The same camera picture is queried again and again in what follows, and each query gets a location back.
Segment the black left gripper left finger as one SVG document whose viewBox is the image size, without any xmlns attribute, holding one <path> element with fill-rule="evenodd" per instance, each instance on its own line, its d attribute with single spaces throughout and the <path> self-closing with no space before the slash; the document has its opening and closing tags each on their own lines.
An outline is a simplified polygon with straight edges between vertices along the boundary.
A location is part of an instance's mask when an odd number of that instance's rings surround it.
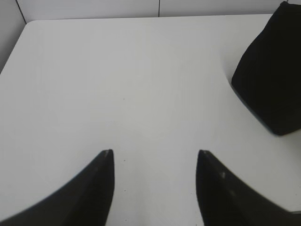
<svg viewBox="0 0 301 226">
<path fill-rule="evenodd" d="M 104 226 L 115 188 L 114 153 L 101 151 L 78 175 L 2 226 Z"/>
</svg>

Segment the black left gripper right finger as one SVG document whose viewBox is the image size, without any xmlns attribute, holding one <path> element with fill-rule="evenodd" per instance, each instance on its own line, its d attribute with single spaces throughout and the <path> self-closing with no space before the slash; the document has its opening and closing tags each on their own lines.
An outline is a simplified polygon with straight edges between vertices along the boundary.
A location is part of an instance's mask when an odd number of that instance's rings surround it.
<svg viewBox="0 0 301 226">
<path fill-rule="evenodd" d="M 210 151 L 200 150 L 196 194 L 206 226 L 299 226 L 301 214 L 288 212 L 249 187 Z"/>
</svg>

